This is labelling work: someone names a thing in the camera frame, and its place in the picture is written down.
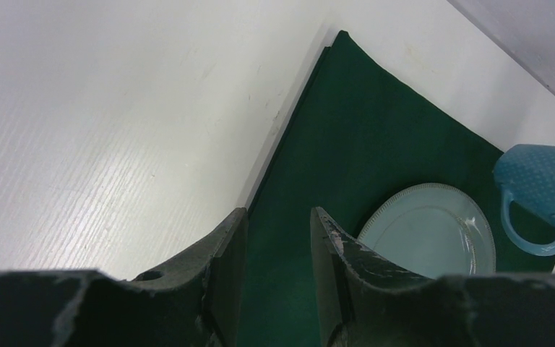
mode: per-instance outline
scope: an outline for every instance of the gray wall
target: gray wall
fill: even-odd
[[[449,0],[555,94],[555,0]]]

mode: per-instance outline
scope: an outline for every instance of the mug handle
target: mug handle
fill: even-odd
[[[550,256],[555,255],[555,240],[549,244],[534,244],[533,242],[523,239],[516,230],[512,227],[512,222],[509,219],[509,205],[514,201],[514,195],[506,188],[501,187],[502,206],[501,206],[501,222],[507,237],[521,250],[534,255]],[[551,220],[555,226],[555,215],[551,216]]]

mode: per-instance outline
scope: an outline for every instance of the wood grain texture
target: wood grain texture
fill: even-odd
[[[555,144],[555,97],[444,0],[0,1],[0,269],[132,278],[203,237],[337,29],[500,148]]]

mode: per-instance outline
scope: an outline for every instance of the textured mug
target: textured mug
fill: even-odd
[[[509,205],[515,201],[555,227],[555,147],[515,145],[496,162],[494,181],[501,189],[501,219],[509,239],[525,252],[555,255],[555,240],[549,244],[526,241],[509,220]]]

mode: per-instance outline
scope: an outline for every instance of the green felt mat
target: green felt mat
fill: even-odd
[[[492,168],[502,154],[399,82],[341,32],[326,48],[251,207],[239,346],[319,346],[309,214],[322,206],[348,233],[390,196],[439,182],[469,194],[493,231],[498,271],[550,271],[555,257],[504,234]],[[555,231],[513,208],[535,242]]]

